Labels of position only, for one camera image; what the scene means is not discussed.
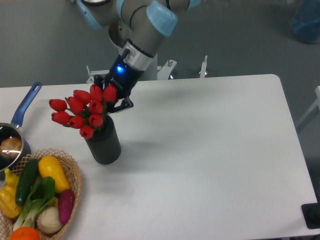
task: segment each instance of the tulip bouquet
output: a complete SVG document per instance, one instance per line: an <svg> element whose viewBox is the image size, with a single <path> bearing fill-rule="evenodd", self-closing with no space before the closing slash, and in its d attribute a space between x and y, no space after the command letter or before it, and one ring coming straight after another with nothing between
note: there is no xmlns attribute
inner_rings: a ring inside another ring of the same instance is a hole
<svg viewBox="0 0 320 240"><path fill-rule="evenodd" d="M102 91L97 84L92 84L89 92L74 90L73 96L65 100L50 99L49 105L56 111L51 115L54 122L80 129L80 135L89 139L94 132L103 129L104 116L109 113L108 104L116 100L117 91L114 85L110 84Z"/></svg>

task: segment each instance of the gray floor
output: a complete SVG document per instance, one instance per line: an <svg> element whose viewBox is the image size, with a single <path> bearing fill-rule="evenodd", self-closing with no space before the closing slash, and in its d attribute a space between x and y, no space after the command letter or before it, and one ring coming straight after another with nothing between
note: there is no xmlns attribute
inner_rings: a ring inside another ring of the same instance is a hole
<svg viewBox="0 0 320 240"><path fill-rule="evenodd" d="M290 32L294 0L205 0L179 15L158 64L178 62L176 78L197 77L208 55L210 77L275 74L294 122L316 99L320 44ZM68 0L0 1L0 87L84 83L86 65L109 69L117 50L108 29L90 30ZM320 114L298 133L312 179L320 176Z"/></svg>

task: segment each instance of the metal pot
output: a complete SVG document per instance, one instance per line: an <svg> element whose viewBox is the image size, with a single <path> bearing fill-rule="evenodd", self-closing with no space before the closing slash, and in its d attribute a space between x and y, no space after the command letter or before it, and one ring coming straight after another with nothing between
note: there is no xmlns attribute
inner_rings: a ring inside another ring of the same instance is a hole
<svg viewBox="0 0 320 240"><path fill-rule="evenodd" d="M30 146L22 136L19 128L22 126L27 108L41 87L42 84L40 82L33 84L16 109L11 123L0 123L0 181L5 179L5 169L12 169L19 160L27 154L31 154Z"/></svg>

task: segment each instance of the red tulip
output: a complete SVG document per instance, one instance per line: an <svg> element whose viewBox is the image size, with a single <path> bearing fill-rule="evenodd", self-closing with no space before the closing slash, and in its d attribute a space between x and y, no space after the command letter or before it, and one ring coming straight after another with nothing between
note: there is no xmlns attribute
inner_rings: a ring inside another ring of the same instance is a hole
<svg viewBox="0 0 320 240"><path fill-rule="evenodd" d="M103 120L102 116L99 114L92 114L89 117L89 124L92 127L100 127L103 123L104 123L104 120Z"/></svg>
<svg viewBox="0 0 320 240"><path fill-rule="evenodd" d="M92 127L88 125L84 125L83 127L80 128L80 135L85 139L89 139L94 135L94 130Z"/></svg>
<svg viewBox="0 0 320 240"><path fill-rule="evenodd" d="M53 110L56 110L57 112L67 109L67 103L62 99L50 99L49 105Z"/></svg>
<svg viewBox="0 0 320 240"><path fill-rule="evenodd" d="M114 102L117 99L117 90L113 84L105 88L103 91L103 99L107 102Z"/></svg>
<svg viewBox="0 0 320 240"><path fill-rule="evenodd" d="M101 114L104 110L104 106L102 105L101 102L92 100L89 104L89 111L92 114Z"/></svg>
<svg viewBox="0 0 320 240"><path fill-rule="evenodd" d="M80 114L85 108L85 105L78 99L76 99L74 96L68 97L67 102L70 106L71 112L73 112L74 114Z"/></svg>
<svg viewBox="0 0 320 240"><path fill-rule="evenodd" d="M97 84L92 84L90 86L90 97L92 100L96 100L98 102L102 101L102 91Z"/></svg>
<svg viewBox="0 0 320 240"><path fill-rule="evenodd" d="M70 115L65 111L54 112L51 117L52 121L62 125L66 125L70 120Z"/></svg>
<svg viewBox="0 0 320 240"><path fill-rule="evenodd" d="M73 96L82 102L84 105L87 105L91 101L90 93L83 90L74 90Z"/></svg>
<svg viewBox="0 0 320 240"><path fill-rule="evenodd" d="M80 129L85 125L85 120L82 116L76 115L72 117L69 121L69 126L74 129Z"/></svg>

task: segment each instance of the wicker basket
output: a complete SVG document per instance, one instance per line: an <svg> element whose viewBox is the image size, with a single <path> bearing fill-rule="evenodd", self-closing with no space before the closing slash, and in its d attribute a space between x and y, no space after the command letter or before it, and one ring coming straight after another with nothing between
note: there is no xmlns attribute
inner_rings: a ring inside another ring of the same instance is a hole
<svg viewBox="0 0 320 240"><path fill-rule="evenodd" d="M75 215L75 211L77 209L79 199L80 199L80 193L81 193L81 172L80 168L75 161L75 159L70 156L68 153L57 150L57 149L44 149L44 150L38 150L35 154L28 154L26 157L23 157L21 161L19 161L16 166L13 167L12 173L16 175L20 175L22 172L22 169L25 167L26 163L33 158L41 159L44 156L51 155L56 157L60 160L66 179L68 180L70 184L70 188L74 191L75 194L75 201L73 205L73 210L71 214L71 218L69 222L60 229L56 234L52 236L45 235L43 233L39 232L40 239L41 240L58 240L60 239L63 234L68 229L70 223L72 222L72 219ZM0 211L0 240L9 240L12 232L13 232L13 226L15 224L16 219L8 218L6 217L1 211Z"/></svg>

